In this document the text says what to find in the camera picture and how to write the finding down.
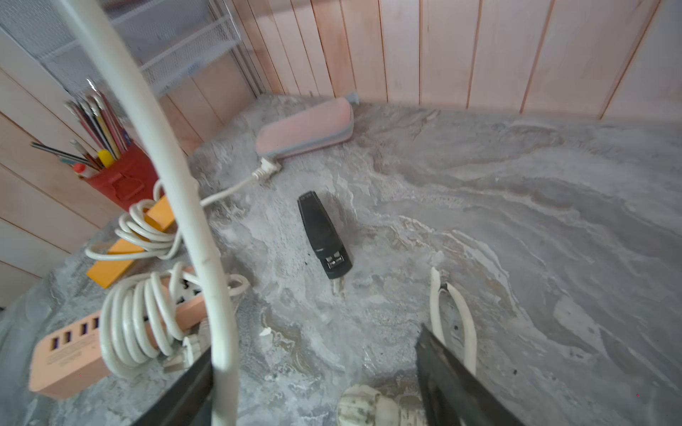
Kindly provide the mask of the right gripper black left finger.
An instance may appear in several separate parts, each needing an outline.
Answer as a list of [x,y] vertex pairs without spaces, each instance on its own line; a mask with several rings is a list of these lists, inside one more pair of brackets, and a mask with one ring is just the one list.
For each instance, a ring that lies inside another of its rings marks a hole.
[[209,349],[133,425],[210,425],[212,392],[213,368]]

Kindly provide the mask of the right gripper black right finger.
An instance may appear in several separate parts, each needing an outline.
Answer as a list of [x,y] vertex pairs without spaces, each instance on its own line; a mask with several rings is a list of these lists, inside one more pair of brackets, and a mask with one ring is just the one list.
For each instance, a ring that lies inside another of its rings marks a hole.
[[427,327],[415,349],[427,424],[522,426]]

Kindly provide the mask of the pink power strip front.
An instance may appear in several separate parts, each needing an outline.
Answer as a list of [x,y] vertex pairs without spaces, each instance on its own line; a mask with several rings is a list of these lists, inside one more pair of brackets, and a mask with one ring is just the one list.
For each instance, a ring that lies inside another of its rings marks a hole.
[[68,399],[106,376],[136,376],[207,318],[199,280],[176,264],[162,273],[122,280],[100,312],[54,331],[37,343],[28,388]]

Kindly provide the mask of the yellow power strip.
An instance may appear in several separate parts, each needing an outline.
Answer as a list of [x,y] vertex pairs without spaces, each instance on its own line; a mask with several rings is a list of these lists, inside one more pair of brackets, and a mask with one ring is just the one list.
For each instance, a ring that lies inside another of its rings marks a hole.
[[137,202],[118,220],[110,246],[90,246],[85,250],[94,265],[87,276],[107,289],[130,269],[135,261],[159,258],[166,260],[179,250],[177,234],[171,231],[175,218],[165,196]]

